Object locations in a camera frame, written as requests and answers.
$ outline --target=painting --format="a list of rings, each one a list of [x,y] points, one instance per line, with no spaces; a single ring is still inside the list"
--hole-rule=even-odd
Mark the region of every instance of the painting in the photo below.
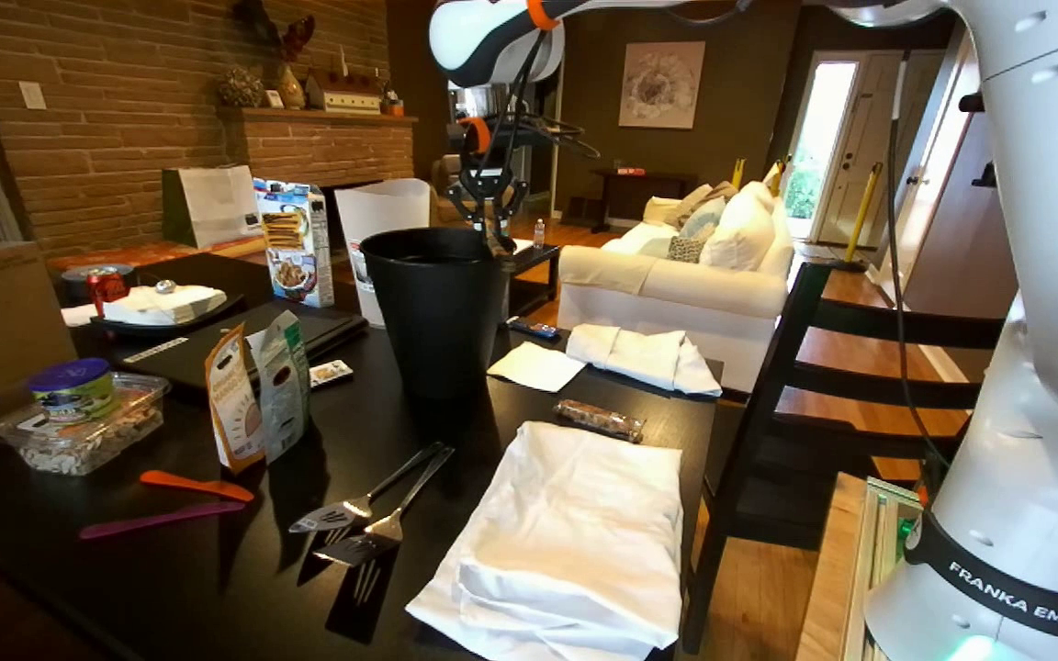
[[[630,43],[616,123],[693,127],[706,40]]]

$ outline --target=black trash can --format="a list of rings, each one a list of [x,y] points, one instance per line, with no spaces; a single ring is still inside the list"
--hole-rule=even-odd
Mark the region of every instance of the black trash can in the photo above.
[[[506,314],[511,260],[472,226],[381,232],[359,253],[408,400],[473,400]]]

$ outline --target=cable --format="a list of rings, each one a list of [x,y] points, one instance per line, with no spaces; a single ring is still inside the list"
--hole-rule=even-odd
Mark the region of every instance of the cable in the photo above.
[[[908,80],[908,52],[899,57],[899,69],[895,69],[895,94],[892,94],[892,119],[891,119],[891,266],[892,266],[892,313],[895,313],[895,378],[899,378],[899,400],[913,414],[913,422],[920,427],[922,433],[922,444],[925,444],[925,458],[922,458],[922,487],[933,495],[944,468],[948,468],[948,458],[938,452],[933,438],[931,438],[931,427],[913,397],[913,369],[908,369],[908,301],[905,301],[905,283],[899,283],[899,242],[895,242],[895,144],[899,144],[899,99],[905,99],[905,80]]]

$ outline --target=folded cloth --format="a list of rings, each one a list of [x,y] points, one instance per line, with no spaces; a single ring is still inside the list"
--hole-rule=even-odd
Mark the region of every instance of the folded cloth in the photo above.
[[[659,389],[720,397],[720,383],[686,330],[635,335],[602,323],[577,323],[565,351],[600,369],[616,369]]]
[[[544,392],[557,392],[582,367],[582,361],[557,351],[557,349],[544,349],[532,341],[516,343],[511,351],[502,351],[490,374],[511,378],[524,389],[544,389]]]
[[[679,452],[524,422],[408,614],[482,656],[621,661],[679,627]]]

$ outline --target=wooden chair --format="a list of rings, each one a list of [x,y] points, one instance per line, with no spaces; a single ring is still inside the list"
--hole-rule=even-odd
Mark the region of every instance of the wooden chair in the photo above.
[[[697,648],[706,614],[720,569],[728,536],[819,547],[829,506],[835,476],[873,474],[873,458],[925,458],[933,446],[951,452],[969,422],[981,378],[938,383],[892,369],[853,369],[845,364],[817,364],[806,336],[817,330],[853,335],[860,351],[866,341],[882,343],[882,354],[916,354],[916,343],[942,349],[996,349],[1002,318],[892,313],[870,303],[848,303],[822,297],[828,277],[837,265],[801,265],[780,330],[766,354],[759,378],[742,409],[720,406],[711,468],[706,468],[706,511],[711,528],[697,547],[691,604],[684,618],[684,642]],[[960,422],[942,433],[922,433],[908,417],[895,430],[865,430],[853,417],[806,414],[808,400],[828,400],[828,409],[866,409],[899,406],[922,409],[925,427],[933,409],[957,414]]]

